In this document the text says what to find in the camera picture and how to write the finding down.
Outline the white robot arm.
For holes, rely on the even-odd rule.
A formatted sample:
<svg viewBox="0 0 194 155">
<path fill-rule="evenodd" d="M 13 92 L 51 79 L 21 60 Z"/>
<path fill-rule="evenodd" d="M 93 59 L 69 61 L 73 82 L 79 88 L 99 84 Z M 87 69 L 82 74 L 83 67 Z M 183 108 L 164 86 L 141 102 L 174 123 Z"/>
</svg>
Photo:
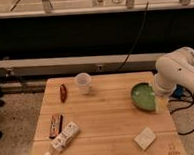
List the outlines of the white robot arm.
<svg viewBox="0 0 194 155">
<path fill-rule="evenodd" d="M 178 84 L 194 92 L 194 49 L 183 47 L 162 55 L 156 60 L 156 71 L 151 86 L 156 112 L 161 113 Z"/>
</svg>

